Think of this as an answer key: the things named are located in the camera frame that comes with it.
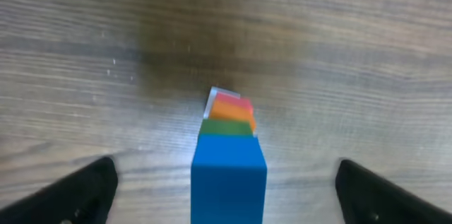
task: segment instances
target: stack of colored blocks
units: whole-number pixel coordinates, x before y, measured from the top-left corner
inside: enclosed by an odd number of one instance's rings
[[[204,117],[191,165],[191,224],[262,224],[267,165],[251,102],[213,88]]]

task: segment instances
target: pink block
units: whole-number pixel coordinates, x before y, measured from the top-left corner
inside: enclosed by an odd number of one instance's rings
[[[226,93],[217,93],[217,96],[215,97],[215,101],[216,100],[228,102],[238,107],[243,107],[247,109],[251,114],[253,113],[253,105],[251,104],[251,101],[249,101],[249,99],[247,98],[238,98]]]

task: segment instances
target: black object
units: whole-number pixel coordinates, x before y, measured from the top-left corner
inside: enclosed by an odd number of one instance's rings
[[[449,224],[452,215],[351,160],[342,160],[335,179],[346,224]]]
[[[105,224],[118,185],[103,157],[0,211],[0,224]]]

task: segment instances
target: dark wood stain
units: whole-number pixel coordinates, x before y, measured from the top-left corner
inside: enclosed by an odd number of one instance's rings
[[[189,223],[211,86],[255,104],[266,223],[356,161],[452,211],[452,0],[0,0],[0,206],[104,154],[110,223]]]

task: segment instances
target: blue block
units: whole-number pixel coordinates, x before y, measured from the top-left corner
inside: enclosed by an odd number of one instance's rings
[[[191,224],[262,224],[266,183],[257,138],[200,135],[191,164]]]

